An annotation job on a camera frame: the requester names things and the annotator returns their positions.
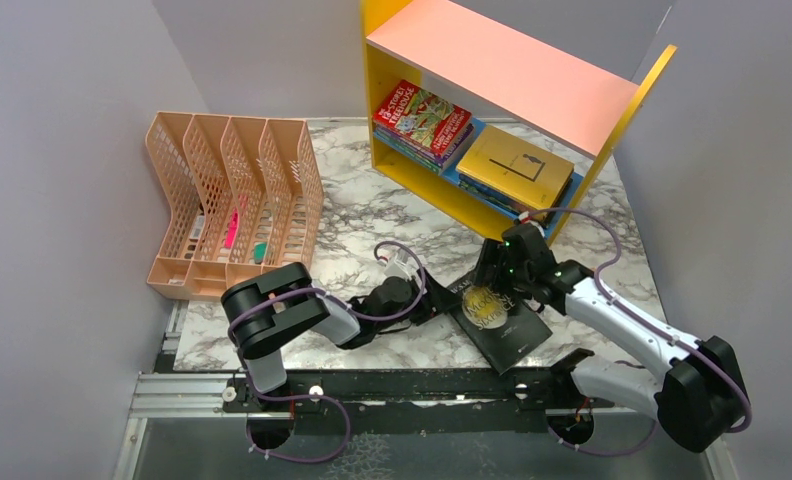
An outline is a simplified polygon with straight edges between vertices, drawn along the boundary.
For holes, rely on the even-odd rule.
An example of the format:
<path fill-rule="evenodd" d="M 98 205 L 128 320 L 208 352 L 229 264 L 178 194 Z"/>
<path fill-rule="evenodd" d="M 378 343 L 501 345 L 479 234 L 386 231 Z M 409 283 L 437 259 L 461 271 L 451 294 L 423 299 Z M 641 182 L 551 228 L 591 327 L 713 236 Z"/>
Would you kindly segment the Jane Eyre book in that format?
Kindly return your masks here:
<path fill-rule="evenodd" d="M 541 205 L 537 205 L 537 206 L 535 206 L 535 205 L 525 205 L 525 204 L 521 204 L 521 203 L 520 203 L 520 204 L 521 204 L 521 205 L 524 207 L 524 210 L 525 210 L 525 209 L 529 209 L 529 210 L 537 210 L 537 209 L 542 209 L 542 208 L 557 207 L 557 206 L 559 206 L 559 205 L 560 205 L 560 202 L 563 200 L 564 196 L 566 195 L 566 193 L 567 193 L 567 190 L 569 189 L 569 187 L 570 187 L 570 185 L 571 185 L 571 183 L 572 183 L 572 180 L 573 180 L 573 178 L 570 178 L 570 179 L 568 179 L 568 180 L 567 180 L 567 181 L 564 183 L 564 185 L 561 187 L 561 189 L 559 190 L 559 192 L 558 192 L 557 194 L 552 194 L 552 195 L 549 195 L 549 196 L 547 196 L 547 197 L 545 198 L 545 200 L 546 200 L 546 201 L 548 201 L 548 200 L 552 200 L 552 201 L 553 201 L 553 203 L 552 203 L 552 204 L 548 204 L 547 202 L 546 202 L 546 203 L 543 203 L 543 204 L 541 204 Z"/>

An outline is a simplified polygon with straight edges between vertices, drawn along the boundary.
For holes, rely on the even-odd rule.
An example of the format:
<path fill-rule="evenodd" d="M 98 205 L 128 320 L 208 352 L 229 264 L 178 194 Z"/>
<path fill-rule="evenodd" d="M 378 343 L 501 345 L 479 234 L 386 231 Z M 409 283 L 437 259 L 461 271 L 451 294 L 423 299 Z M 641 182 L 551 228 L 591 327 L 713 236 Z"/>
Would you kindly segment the black Moon and Sixpence book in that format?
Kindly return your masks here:
<path fill-rule="evenodd" d="M 460 298 L 450 315 L 484 359 L 504 374 L 545 343 L 549 326 L 519 297 L 476 287 L 468 273 L 448 289 Z"/>

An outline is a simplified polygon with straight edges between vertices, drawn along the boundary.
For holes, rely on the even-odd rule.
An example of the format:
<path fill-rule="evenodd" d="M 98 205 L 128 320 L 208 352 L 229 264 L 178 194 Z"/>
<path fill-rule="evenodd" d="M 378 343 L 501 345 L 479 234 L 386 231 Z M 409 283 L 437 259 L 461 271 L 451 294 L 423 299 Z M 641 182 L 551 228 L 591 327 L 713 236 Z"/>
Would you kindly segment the yellow hardcover book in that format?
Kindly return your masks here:
<path fill-rule="evenodd" d="M 504 130 L 486 126 L 458 162 L 459 177 L 467 176 L 525 205 L 552 204 L 573 178 L 574 164 Z"/>

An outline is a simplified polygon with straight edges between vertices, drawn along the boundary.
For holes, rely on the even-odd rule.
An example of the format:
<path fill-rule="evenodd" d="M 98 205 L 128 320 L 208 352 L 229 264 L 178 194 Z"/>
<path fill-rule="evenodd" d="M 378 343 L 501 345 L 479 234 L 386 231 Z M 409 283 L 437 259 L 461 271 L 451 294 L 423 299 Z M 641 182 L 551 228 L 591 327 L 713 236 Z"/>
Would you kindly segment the purple 52-storey treehouse book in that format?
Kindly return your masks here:
<path fill-rule="evenodd" d="M 450 163 L 460 159 L 463 155 L 463 152 L 469 148 L 474 136 L 475 127 L 476 125 L 473 122 L 469 123 L 464 132 L 456 138 L 454 145 L 449 147 L 442 155 L 435 155 L 426 152 L 419 147 L 417 148 L 419 148 L 424 153 L 430 154 L 436 160 L 440 161 L 443 164 L 444 170 Z"/>

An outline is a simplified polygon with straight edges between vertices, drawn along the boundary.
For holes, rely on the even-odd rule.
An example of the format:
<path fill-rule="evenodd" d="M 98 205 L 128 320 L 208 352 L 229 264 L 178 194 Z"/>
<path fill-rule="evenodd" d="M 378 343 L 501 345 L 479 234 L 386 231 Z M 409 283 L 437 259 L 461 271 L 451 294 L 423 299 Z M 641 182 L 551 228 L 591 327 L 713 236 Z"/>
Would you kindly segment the green 104-storey treehouse book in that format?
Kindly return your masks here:
<path fill-rule="evenodd" d="M 373 135 L 376 139 L 383 142 L 390 148 L 398 151 L 405 157 L 413 160 L 414 162 L 426 167 L 435 174 L 440 174 L 443 171 L 443 164 L 432 157 L 430 154 L 424 153 L 419 148 L 411 145 L 409 142 L 400 139 L 398 136 L 389 133 L 386 129 L 376 126 L 373 130 Z"/>

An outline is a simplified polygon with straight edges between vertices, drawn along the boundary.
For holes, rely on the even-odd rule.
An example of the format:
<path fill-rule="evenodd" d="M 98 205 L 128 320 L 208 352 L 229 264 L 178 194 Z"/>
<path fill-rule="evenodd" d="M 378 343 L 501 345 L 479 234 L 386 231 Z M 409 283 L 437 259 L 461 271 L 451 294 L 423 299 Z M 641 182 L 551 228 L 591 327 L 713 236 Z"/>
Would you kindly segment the red 13-storey treehouse book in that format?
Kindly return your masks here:
<path fill-rule="evenodd" d="M 442 155 L 472 122 L 472 113 L 408 80 L 400 80 L 375 109 L 372 121 L 413 146 Z"/>

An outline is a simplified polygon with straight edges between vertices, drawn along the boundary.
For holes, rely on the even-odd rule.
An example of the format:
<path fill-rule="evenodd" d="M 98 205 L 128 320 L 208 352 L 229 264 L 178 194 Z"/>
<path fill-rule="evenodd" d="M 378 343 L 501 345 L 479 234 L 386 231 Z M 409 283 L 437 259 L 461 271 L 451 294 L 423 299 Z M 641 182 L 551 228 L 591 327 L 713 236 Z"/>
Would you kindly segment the dark green Alice book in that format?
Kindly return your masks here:
<path fill-rule="evenodd" d="M 506 212 L 509 212 L 514 216 L 520 215 L 524 210 L 524 207 L 520 203 L 508 197 L 506 194 L 469 177 L 460 177 L 459 186 L 489 201 L 493 205 L 504 209 Z"/>

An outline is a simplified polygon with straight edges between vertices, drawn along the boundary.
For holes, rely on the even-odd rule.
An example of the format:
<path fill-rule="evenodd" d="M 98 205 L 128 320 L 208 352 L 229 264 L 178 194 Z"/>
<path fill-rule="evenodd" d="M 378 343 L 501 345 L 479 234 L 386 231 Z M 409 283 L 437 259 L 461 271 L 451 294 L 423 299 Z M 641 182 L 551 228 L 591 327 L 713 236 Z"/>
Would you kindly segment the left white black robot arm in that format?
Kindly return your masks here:
<path fill-rule="evenodd" d="M 314 332 L 352 350 L 448 313 L 461 297 L 419 268 L 410 279 L 389 276 L 370 293 L 343 302 L 295 262 L 228 288 L 220 303 L 228 337 L 247 372 L 248 396 L 270 411 L 286 397 L 281 349 L 301 334 Z"/>

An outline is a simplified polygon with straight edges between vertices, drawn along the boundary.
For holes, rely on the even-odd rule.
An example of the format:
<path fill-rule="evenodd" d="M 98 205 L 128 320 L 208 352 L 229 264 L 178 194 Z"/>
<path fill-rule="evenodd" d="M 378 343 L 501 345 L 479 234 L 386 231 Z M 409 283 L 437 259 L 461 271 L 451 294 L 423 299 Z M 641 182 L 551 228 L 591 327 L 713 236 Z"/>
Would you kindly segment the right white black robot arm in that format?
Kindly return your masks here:
<path fill-rule="evenodd" d="M 527 222 L 499 240 L 484 240 L 474 283 L 579 321 L 637 361 L 632 367 L 594 353 L 576 355 L 549 380 L 557 404 L 572 407 L 585 397 L 619 404 L 694 453 L 747 429 L 753 412 L 734 348 L 657 320 L 607 287 L 600 274 L 576 260 L 557 260 L 539 226 Z"/>

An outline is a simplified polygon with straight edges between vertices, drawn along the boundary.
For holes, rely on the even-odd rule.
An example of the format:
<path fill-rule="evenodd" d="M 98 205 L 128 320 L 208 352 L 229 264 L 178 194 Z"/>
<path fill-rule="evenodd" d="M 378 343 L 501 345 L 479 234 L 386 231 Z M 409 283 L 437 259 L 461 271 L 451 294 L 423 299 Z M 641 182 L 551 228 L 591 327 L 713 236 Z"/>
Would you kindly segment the yellow pink blue bookshelf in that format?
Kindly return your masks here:
<path fill-rule="evenodd" d="M 367 112 L 401 81 L 429 74 L 587 156 L 576 207 L 677 48 L 634 83 L 452 1 L 360 4 Z"/>

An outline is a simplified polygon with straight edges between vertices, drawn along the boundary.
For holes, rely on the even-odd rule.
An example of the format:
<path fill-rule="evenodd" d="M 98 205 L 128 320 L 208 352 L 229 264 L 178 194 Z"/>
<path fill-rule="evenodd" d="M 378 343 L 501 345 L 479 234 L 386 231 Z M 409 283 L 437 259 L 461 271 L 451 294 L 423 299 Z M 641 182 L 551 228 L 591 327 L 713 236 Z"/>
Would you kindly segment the green marker in organizer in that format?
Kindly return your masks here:
<path fill-rule="evenodd" d="M 266 242 L 258 242 L 254 245 L 252 250 L 251 260 L 254 264 L 260 265 L 263 263 L 268 249 Z"/>

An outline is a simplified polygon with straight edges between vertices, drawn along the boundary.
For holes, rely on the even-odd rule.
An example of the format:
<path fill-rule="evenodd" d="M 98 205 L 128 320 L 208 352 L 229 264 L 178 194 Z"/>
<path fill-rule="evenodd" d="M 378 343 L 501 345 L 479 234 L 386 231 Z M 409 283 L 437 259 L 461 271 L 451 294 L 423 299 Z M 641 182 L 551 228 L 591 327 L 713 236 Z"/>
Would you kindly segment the pink marker in organizer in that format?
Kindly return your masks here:
<path fill-rule="evenodd" d="M 235 243 L 236 236 L 239 229 L 239 210 L 234 207 L 231 209 L 231 213 L 228 218 L 226 234 L 223 242 L 223 247 L 225 249 L 231 249 Z"/>

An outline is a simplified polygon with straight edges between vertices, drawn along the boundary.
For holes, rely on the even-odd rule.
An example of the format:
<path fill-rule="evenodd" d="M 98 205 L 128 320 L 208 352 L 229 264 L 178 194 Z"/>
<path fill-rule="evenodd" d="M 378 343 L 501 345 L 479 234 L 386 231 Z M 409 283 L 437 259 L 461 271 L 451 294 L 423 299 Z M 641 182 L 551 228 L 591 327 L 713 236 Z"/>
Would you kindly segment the orange plastic file organizer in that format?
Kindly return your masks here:
<path fill-rule="evenodd" d="M 158 293 L 216 301 L 262 273 L 312 265 L 324 188 L 305 120 L 159 111 L 145 145 L 170 209 L 147 278 Z M 234 207 L 239 229 L 225 249 Z M 258 242 L 268 244 L 260 265 Z"/>

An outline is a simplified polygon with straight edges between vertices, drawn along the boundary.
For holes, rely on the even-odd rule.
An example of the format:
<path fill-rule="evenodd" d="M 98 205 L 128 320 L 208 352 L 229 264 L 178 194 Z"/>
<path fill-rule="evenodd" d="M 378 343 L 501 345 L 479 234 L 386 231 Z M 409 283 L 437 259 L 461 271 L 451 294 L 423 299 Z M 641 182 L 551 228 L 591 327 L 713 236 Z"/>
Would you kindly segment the black mounting rail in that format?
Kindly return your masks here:
<path fill-rule="evenodd" d="M 225 413 L 265 425 L 286 423 L 300 435 L 544 433 L 550 417 L 607 407 L 585 402 L 572 383 L 549 367 L 290 370 L 287 382 L 259 399 L 235 373 L 222 395 Z"/>

